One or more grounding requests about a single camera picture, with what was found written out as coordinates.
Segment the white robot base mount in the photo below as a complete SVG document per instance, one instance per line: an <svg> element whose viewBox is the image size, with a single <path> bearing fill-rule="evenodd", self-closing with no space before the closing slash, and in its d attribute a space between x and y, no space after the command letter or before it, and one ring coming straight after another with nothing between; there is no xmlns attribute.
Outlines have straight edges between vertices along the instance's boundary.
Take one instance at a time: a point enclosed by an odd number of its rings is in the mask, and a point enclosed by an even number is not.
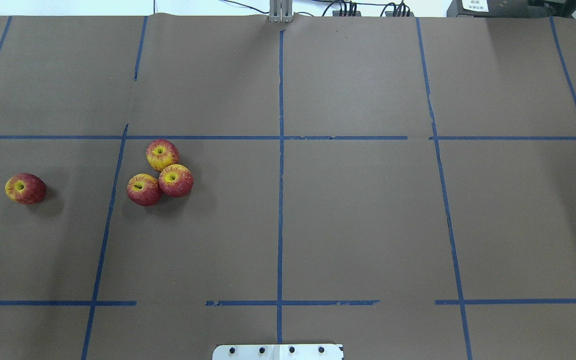
<svg viewBox="0 0 576 360"><path fill-rule="evenodd" d="M213 360L343 360L342 344L223 344L215 347Z"/></svg>

